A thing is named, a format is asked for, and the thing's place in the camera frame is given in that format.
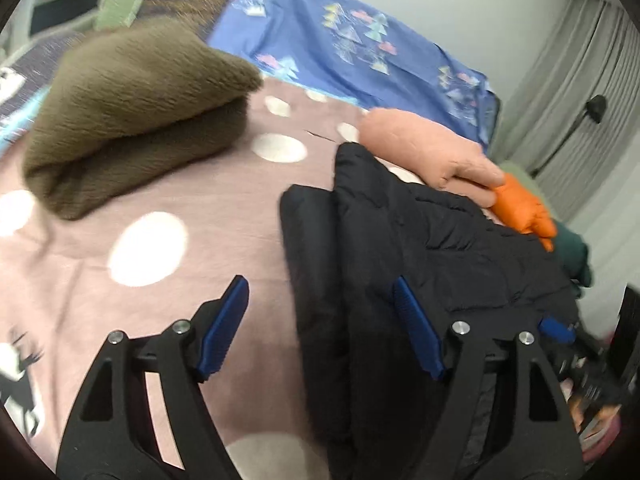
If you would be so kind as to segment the person's right hand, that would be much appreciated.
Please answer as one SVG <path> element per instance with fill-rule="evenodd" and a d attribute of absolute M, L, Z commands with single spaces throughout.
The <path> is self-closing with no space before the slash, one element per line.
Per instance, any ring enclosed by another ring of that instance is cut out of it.
<path fill-rule="evenodd" d="M 578 393 L 571 379 L 560 383 L 561 390 L 581 444 L 600 440 L 620 411 L 620 404 L 599 406 Z"/>

